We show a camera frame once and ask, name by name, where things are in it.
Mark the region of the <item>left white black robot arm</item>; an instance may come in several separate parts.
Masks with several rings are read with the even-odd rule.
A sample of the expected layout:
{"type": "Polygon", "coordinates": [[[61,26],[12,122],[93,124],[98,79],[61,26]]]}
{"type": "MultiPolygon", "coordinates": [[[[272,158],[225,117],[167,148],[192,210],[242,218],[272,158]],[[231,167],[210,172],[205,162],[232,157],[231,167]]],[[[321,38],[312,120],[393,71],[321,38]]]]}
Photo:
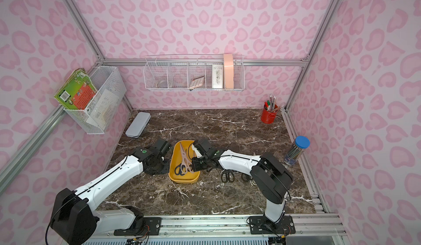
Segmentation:
{"type": "Polygon", "coordinates": [[[131,244],[141,238],[158,235],[161,219],[145,218],[133,206],[99,211],[99,205],[132,178],[165,171],[164,157],[171,149],[169,142],[158,139],[153,145],[138,147],[113,168],[75,190],[61,190],[54,201],[47,230],[54,230],[69,245],[81,245],[93,235],[130,236],[131,244]]]}

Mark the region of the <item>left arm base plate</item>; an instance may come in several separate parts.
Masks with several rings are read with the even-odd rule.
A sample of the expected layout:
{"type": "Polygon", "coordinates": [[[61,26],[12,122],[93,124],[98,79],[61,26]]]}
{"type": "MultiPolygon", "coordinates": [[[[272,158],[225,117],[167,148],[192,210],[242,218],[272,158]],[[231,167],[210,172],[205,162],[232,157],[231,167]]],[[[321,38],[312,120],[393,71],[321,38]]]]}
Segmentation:
{"type": "Polygon", "coordinates": [[[128,229],[115,230],[114,236],[158,236],[161,229],[161,223],[161,217],[137,217],[128,229]]]}

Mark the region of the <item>yellow plastic storage box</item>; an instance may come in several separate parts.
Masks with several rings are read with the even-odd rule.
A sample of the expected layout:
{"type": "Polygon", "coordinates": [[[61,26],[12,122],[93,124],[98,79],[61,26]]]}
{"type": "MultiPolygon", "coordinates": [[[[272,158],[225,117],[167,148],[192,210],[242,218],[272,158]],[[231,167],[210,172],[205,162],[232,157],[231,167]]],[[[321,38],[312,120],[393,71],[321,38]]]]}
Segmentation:
{"type": "Polygon", "coordinates": [[[193,140],[181,140],[176,143],[169,168],[171,181],[180,184],[193,184],[199,179],[200,172],[193,171],[192,158],[196,157],[192,149],[193,140]]]}

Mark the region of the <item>pink scissors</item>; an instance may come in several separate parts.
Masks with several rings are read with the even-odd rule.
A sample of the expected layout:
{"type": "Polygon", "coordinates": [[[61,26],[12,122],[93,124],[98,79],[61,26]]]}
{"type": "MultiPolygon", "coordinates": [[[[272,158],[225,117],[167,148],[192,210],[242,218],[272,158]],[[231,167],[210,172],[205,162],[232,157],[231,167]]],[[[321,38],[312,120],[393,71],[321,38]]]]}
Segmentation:
{"type": "Polygon", "coordinates": [[[187,172],[194,173],[191,159],[188,157],[188,153],[186,153],[182,143],[180,143],[180,153],[182,156],[182,161],[179,166],[179,175],[184,176],[187,174],[187,172]]]}

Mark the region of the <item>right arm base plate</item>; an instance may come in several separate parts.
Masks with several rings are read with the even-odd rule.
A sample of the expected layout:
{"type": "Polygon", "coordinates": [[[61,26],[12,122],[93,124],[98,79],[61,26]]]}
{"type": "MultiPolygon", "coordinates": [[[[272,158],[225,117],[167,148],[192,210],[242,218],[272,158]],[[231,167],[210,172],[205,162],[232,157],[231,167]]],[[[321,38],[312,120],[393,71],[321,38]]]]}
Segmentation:
{"type": "Polygon", "coordinates": [[[265,216],[250,216],[246,220],[250,227],[252,235],[258,234],[276,234],[288,236],[296,233],[293,218],[290,215],[284,215],[278,223],[273,223],[265,216]]]}

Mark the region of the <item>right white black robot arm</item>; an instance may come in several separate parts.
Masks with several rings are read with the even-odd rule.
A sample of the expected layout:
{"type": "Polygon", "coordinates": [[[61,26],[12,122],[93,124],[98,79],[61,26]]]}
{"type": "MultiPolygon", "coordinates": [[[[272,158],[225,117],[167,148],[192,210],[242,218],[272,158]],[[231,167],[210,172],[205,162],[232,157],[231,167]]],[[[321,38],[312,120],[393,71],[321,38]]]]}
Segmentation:
{"type": "Polygon", "coordinates": [[[212,169],[232,170],[250,176],[266,198],[264,216],[278,224],[285,215],[286,201],[294,181],[292,173],[271,153],[245,155],[211,146],[206,139],[192,143],[196,157],[192,168],[196,171],[212,169]]]}

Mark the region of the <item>small grey black scissors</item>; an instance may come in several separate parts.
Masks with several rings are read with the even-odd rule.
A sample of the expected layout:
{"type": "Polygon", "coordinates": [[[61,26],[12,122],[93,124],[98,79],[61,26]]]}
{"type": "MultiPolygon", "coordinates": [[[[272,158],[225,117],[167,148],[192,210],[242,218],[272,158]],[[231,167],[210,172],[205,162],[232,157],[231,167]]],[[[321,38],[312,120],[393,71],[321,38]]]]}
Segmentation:
{"type": "Polygon", "coordinates": [[[184,176],[187,173],[192,173],[192,162],[183,146],[180,147],[182,160],[174,169],[174,174],[177,176],[184,176]]]}

